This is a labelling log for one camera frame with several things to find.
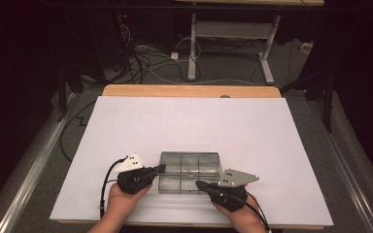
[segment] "gray carpet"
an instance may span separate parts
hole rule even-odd
[[[242,42],[238,42],[234,45],[240,46],[241,44]],[[299,52],[300,46],[300,42],[294,41],[283,46],[276,45],[273,47],[269,57],[269,64],[276,80],[275,86],[281,87],[296,80],[307,58],[307,55]],[[201,72],[199,82],[202,82],[202,84],[224,85],[248,85],[248,83],[266,85],[255,56],[256,52],[262,51],[262,43],[258,42],[244,49],[227,50],[228,48],[231,49],[232,47],[225,47],[223,48],[224,51],[220,53],[220,47],[203,42],[202,53],[200,58],[198,58],[198,65]],[[166,60],[165,57],[146,56],[151,60],[151,63]],[[187,64],[185,62],[172,63],[177,63],[181,66],[182,76],[185,78],[187,76]],[[162,65],[164,64],[152,66],[150,69],[154,70]],[[162,67],[155,71],[155,75],[151,73],[147,74],[143,78],[143,83],[185,83],[180,76],[179,69],[175,65]],[[112,70],[107,70],[106,72],[110,77],[116,73]],[[227,80],[205,83],[221,79]],[[119,80],[119,83],[130,80],[130,75],[127,75]],[[84,82],[85,91],[81,95],[74,113],[102,93],[103,86],[92,83],[88,78],[84,78]],[[320,122],[312,113],[311,103],[305,101],[302,91],[289,91],[284,97],[288,100],[296,127],[334,221],[334,226],[325,228],[320,232],[368,232],[367,226],[362,221],[356,209],[351,192],[336,165],[333,148],[326,139],[325,132],[320,127]],[[368,193],[367,196],[369,195],[370,205],[373,206],[373,168],[371,168],[367,159],[365,160],[365,154],[356,141],[351,125],[345,120],[345,116],[342,114],[342,106],[337,102],[336,96],[334,99],[336,103],[333,110],[333,136],[339,142],[340,148],[344,153],[354,156],[348,159],[353,163],[352,166],[355,167],[357,178],[360,181],[359,184],[363,186],[365,193]],[[83,111],[80,117],[84,117],[84,122],[87,122],[90,114],[91,107]],[[79,126],[80,121],[80,119],[72,119],[62,138],[65,152],[70,158],[73,158],[80,139],[85,132],[85,127]],[[37,148],[45,142],[46,132],[42,134],[44,134],[42,136],[44,139],[41,141],[37,140],[36,144],[38,146],[35,146]],[[23,182],[28,168],[33,163],[35,153],[36,150],[30,150],[25,155],[14,171],[14,175],[2,189],[0,194],[0,221],[11,204],[18,187]],[[62,224],[49,220],[53,204],[69,166],[70,163],[62,154],[59,145],[57,145],[51,153],[51,158],[46,169],[24,209],[14,232],[86,232],[92,226],[91,224]],[[121,232],[211,232],[211,230],[198,228],[123,227]],[[217,232],[234,231],[231,229],[217,229]],[[285,232],[310,231],[285,230]]]

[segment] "dark background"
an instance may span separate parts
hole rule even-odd
[[[363,3],[359,16],[331,16],[325,23],[323,16],[284,16],[276,40],[316,42],[300,79],[323,65],[331,67],[345,113],[373,163],[373,1]],[[356,4],[349,0],[325,2],[329,7]],[[115,52],[120,51],[119,36],[111,31],[115,27],[110,17],[80,14],[66,19],[41,11],[34,0],[0,0],[0,188],[52,111],[51,96],[57,89],[60,65],[64,65],[67,81],[79,89],[79,74],[101,80],[103,68],[122,62],[122,54]],[[167,47],[174,46],[190,26],[185,16],[135,18],[132,23],[138,31],[152,39],[156,31],[143,23],[145,18],[167,22]],[[326,87],[325,80],[326,76],[320,76],[300,87],[312,91],[312,99],[318,98]]]

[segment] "white desk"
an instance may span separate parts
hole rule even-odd
[[[260,176],[247,190],[273,228],[333,224],[282,98],[99,97],[51,219],[98,220],[110,165],[135,151],[145,166],[156,166],[165,150],[215,151],[222,168]],[[127,224],[230,227],[206,194],[159,194],[157,182]]]
[[[251,5],[275,5],[275,6],[322,6],[323,0],[177,0],[180,2],[191,2],[193,4],[251,4]],[[274,83],[274,78],[268,64],[268,55],[274,42],[275,33],[281,16],[275,16],[272,23],[248,23],[248,22],[225,22],[225,21],[198,21],[196,14],[192,14],[190,55],[187,78],[195,80],[196,73],[196,37],[223,37],[244,39],[266,39],[265,50],[258,54],[260,66],[264,78],[268,84]]]

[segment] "floor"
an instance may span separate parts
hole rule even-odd
[[[137,73],[139,65],[133,63],[130,73],[117,80],[117,83],[143,84],[219,84],[219,85],[267,85],[259,62],[255,56],[263,49],[260,41],[201,41],[201,54],[197,59],[198,80],[186,81],[187,60],[186,45],[180,45],[179,61],[162,54],[158,46],[143,44],[136,48],[149,73]],[[300,52],[302,43],[294,40],[285,45],[274,45],[269,56],[269,65],[275,79],[275,86],[282,87],[296,81],[302,70],[307,54]],[[118,72],[107,69],[111,78]],[[0,232],[86,232],[92,224],[62,224],[49,220],[51,208],[62,186],[70,162],[85,133],[85,122],[90,118],[93,100],[102,93],[103,86],[88,77],[83,77],[85,91],[82,94],[70,94],[68,120],[56,122],[59,110],[54,110],[34,143],[17,165],[8,182],[0,193],[0,223],[8,220],[11,205],[17,193],[25,188],[28,174],[34,173],[36,182],[25,193],[29,196],[14,210],[18,213],[10,224],[0,226]],[[333,133],[326,133],[321,123],[322,103],[307,102],[302,90],[284,93],[291,110],[299,135],[316,173],[326,204],[334,221],[334,226],[321,232],[373,232],[373,169],[365,160],[365,154],[354,136],[348,121],[343,115],[342,105],[334,96],[332,116]],[[79,125],[74,116],[83,117],[84,125]],[[42,170],[32,171],[37,164]],[[370,177],[370,182],[359,179]],[[162,228],[162,227],[123,227],[121,232],[211,232],[211,229],[198,228]],[[234,232],[232,229],[217,229],[217,232]],[[310,230],[285,230],[285,232],[312,232]]]

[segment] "person's right hand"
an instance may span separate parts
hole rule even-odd
[[[258,205],[255,200],[248,195],[247,202],[252,205],[256,210],[259,210]],[[247,206],[244,208],[231,213],[226,208],[218,205],[217,203],[212,203],[221,213],[229,218],[232,226],[240,233],[265,233],[265,228],[259,217]]]

